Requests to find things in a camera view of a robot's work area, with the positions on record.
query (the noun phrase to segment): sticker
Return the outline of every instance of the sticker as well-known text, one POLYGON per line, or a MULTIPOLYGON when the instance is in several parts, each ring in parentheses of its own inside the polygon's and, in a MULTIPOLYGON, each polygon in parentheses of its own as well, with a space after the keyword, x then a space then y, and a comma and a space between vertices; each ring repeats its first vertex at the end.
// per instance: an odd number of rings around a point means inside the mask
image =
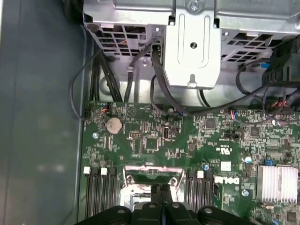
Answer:
POLYGON ((221 162, 221 171, 231 171, 231 162, 221 162))

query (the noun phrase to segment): screw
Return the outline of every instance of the screw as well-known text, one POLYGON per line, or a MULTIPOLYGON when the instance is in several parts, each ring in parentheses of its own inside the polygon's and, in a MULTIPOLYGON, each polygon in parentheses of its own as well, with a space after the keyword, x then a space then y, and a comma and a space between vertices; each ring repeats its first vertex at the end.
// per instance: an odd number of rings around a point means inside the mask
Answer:
POLYGON ((212 213, 212 210, 210 208, 205 208, 203 211, 205 213, 207 213, 207 214, 211 214, 212 213))
POLYGON ((143 61, 142 61, 142 66, 143 66, 143 67, 146 67, 147 65, 148 65, 147 60, 143 60, 143 61))
POLYGON ((249 196, 249 191, 246 189, 242 190, 242 196, 244 196, 244 197, 249 196))
POLYGON ((172 206, 173 206, 174 208, 179 208, 179 204, 178 204, 178 203, 173 203, 172 206))
POLYGON ((93 138, 94 138, 94 139, 98 139, 98 138, 99 138, 99 134, 98 134, 98 133, 96 133, 96 132, 95 132, 95 133, 93 133, 93 138))
POLYGON ((189 7, 193 12, 198 11, 200 8, 199 0, 192 0, 189 4, 189 7))
POLYGON ((88 24, 87 28, 93 33, 96 33, 99 30, 98 25, 92 23, 88 24))

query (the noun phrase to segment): metal bracket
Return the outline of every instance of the metal bracket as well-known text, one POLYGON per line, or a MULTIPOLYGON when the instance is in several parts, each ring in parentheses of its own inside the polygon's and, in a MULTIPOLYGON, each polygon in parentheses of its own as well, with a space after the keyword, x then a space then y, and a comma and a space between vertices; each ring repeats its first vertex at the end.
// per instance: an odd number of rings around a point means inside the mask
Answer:
POLYGON ((175 24, 166 28, 166 78, 171 86, 212 89, 221 70, 221 29, 214 25, 214 1, 180 4, 177 1, 175 24))

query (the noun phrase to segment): power cable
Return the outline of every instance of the power cable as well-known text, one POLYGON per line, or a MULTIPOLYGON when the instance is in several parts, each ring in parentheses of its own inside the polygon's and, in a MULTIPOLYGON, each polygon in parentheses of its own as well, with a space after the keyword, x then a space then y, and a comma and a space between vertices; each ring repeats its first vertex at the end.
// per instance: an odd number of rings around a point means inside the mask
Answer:
POLYGON ((130 91, 132 88, 133 78, 134 78, 134 70, 135 70, 135 63, 141 58, 144 57, 147 53, 151 51, 151 45, 147 46, 144 50, 142 50, 140 53, 138 53, 134 59, 131 61, 128 67, 128 79, 127 79, 127 87, 125 90, 124 95, 124 102, 129 101, 130 91))

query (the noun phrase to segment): capacitor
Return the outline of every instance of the capacitor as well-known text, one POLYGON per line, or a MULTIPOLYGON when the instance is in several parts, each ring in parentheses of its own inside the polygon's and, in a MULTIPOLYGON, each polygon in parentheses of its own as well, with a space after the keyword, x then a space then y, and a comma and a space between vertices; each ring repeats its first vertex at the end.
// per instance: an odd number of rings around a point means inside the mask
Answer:
POLYGON ((252 163, 252 158, 250 156, 245 157, 244 159, 245 163, 250 164, 252 163))
POLYGON ((207 165, 207 164, 202 164, 202 168, 205 170, 205 171, 208 171, 210 169, 210 166, 207 165))

